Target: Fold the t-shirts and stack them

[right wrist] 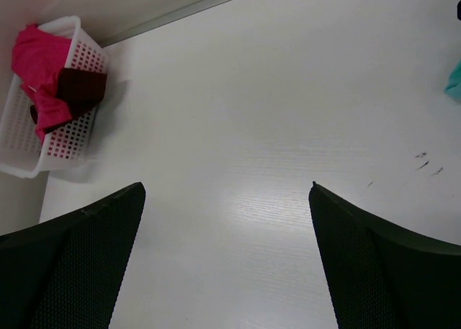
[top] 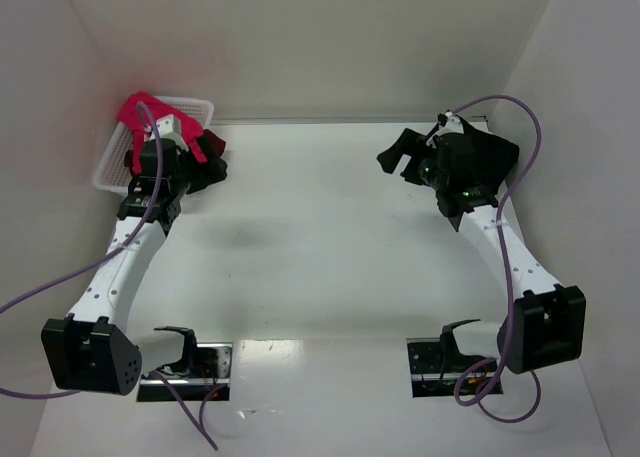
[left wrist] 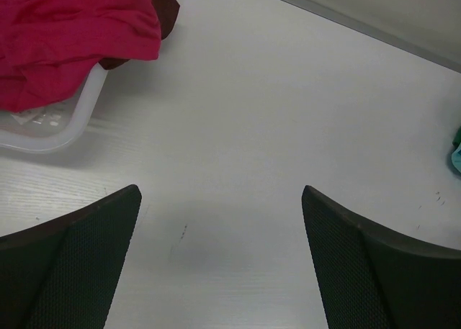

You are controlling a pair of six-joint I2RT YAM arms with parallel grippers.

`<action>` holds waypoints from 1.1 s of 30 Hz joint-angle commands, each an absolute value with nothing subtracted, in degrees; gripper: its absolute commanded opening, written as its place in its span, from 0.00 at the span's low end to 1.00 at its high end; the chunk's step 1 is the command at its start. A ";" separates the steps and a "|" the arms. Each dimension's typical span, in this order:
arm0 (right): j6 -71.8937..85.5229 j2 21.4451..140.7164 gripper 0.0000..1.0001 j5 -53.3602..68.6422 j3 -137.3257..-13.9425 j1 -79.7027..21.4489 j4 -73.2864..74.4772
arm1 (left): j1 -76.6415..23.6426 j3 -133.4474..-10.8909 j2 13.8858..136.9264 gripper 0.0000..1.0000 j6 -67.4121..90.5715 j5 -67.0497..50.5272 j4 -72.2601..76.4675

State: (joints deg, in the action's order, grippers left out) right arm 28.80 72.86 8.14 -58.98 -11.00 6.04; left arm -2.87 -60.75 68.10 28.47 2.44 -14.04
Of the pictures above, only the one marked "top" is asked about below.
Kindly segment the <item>pink t shirt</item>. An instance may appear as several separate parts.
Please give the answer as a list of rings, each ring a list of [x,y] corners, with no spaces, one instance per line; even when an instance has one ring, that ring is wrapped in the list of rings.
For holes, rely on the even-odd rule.
[[[138,103],[142,102],[150,111],[152,118],[147,114],[139,116]],[[160,99],[147,92],[136,92],[131,94],[120,108],[117,118],[133,132],[133,157],[132,170],[135,174],[141,171],[140,153],[145,143],[145,138],[150,133],[150,124],[168,115],[176,116],[181,123],[182,138],[189,146],[199,163],[207,161],[205,154],[197,143],[197,138],[203,132],[203,126],[193,117],[188,116],[177,107],[164,103]]]

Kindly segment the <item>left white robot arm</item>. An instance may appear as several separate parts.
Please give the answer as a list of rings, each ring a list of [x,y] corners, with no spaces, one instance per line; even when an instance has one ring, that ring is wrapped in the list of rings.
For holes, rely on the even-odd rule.
[[[189,328],[163,325],[142,337],[126,334],[134,298],[181,212],[181,199],[227,177],[225,142],[211,131],[195,142],[203,162],[167,137],[143,145],[141,170],[120,203],[107,262],[68,314],[48,320],[41,331],[58,388],[127,395],[156,369],[196,367],[197,339]]]

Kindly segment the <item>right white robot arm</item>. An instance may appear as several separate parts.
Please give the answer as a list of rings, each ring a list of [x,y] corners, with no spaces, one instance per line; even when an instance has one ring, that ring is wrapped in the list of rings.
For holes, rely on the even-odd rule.
[[[376,159],[391,174],[402,157],[409,159],[403,179],[434,190],[441,214],[513,300],[502,323],[469,319],[444,326],[447,359],[504,358],[512,373],[522,374],[579,358],[583,292],[546,271],[498,209],[498,191],[518,161],[518,146],[470,125],[459,131],[434,128],[426,135],[404,129]]]

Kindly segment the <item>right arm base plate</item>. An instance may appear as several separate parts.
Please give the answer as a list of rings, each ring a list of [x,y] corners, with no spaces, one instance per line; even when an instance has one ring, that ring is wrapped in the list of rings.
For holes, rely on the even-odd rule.
[[[410,380],[413,398],[453,397],[460,374],[482,356],[458,355],[445,358],[438,338],[407,341]],[[495,373],[496,363],[490,363],[470,374],[461,384],[460,395],[473,396],[481,384]]]

